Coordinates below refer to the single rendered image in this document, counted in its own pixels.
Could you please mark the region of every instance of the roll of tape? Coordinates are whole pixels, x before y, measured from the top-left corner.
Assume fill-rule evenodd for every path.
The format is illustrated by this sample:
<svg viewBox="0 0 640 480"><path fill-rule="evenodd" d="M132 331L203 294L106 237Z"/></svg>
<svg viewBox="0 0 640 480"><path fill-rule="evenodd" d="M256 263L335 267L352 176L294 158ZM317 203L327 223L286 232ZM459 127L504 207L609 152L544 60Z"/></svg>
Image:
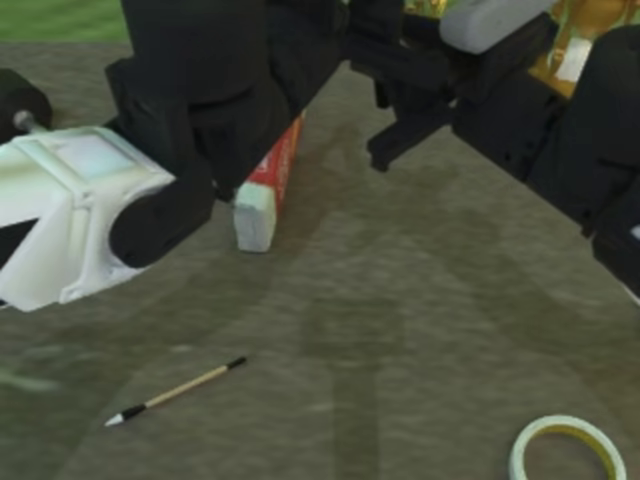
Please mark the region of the roll of tape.
<svg viewBox="0 0 640 480"><path fill-rule="evenodd" d="M518 436L509 460L510 480L528 480L525 452L529 442L547 433L570 435L582 440L598 454L607 470L609 480L627 480L627 470L618 449L598 428L584 420L566 415L542 417L529 424Z"/></svg>

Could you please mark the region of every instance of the green grass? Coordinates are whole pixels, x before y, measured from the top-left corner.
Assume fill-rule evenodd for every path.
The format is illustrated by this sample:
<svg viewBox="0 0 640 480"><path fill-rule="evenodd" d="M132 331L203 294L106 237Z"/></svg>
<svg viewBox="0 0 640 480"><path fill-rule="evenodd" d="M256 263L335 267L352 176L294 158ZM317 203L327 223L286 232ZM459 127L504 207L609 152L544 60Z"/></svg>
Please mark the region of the green grass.
<svg viewBox="0 0 640 480"><path fill-rule="evenodd" d="M0 0L0 41L127 41L119 0Z"/></svg>

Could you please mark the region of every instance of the gray tabletop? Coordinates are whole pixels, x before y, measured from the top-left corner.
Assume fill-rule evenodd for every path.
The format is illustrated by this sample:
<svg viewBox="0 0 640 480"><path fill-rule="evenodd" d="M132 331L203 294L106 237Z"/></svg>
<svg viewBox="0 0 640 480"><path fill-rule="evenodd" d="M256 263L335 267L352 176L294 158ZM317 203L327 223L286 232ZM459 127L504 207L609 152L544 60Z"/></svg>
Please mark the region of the gray tabletop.
<svg viewBox="0 0 640 480"><path fill-rule="evenodd" d="M0 45L60 127L113 112L119 45ZM308 112L270 253L231 211L124 286L0 312L0 478L506 479L530 421L563 413L640 478L640 315L578 229L443 130L381 175L390 120L342 69ZM120 428L124 407L250 362ZM531 478L604 478L532 445Z"/></svg>

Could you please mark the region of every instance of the robotic arm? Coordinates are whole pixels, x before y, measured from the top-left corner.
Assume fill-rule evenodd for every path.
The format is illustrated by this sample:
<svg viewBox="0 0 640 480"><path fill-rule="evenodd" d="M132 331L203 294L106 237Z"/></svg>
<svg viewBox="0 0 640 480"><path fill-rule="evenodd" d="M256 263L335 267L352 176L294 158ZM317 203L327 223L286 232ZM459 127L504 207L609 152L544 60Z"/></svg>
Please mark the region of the robotic arm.
<svg viewBox="0 0 640 480"><path fill-rule="evenodd" d="M233 198L343 61L395 113L368 143L374 168L450 124L576 221L640 294L638 29L596 43L568 101L527 73L557 32L550 0L463 0L442 21L404 15L403 0L121 1L134 55L106 70L116 118L45 131L34 120L48 126L47 106L18 95L26 83L0 109L16 128L0 146L0 202L16 205L0 214L8 305L73 301L158 262Z"/></svg>

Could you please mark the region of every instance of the white brush tip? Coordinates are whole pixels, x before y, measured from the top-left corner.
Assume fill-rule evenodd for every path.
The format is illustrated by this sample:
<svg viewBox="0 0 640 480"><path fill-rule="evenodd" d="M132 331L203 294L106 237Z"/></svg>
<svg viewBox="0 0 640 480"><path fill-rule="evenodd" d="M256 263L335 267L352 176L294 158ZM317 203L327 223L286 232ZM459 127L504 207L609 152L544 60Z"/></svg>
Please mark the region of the white brush tip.
<svg viewBox="0 0 640 480"><path fill-rule="evenodd" d="M119 425L122 422L124 422L124 418L122 417L122 415L118 414L115 417L112 417L111 419L109 419L109 421L105 423L104 426L112 427L114 425Z"/></svg>

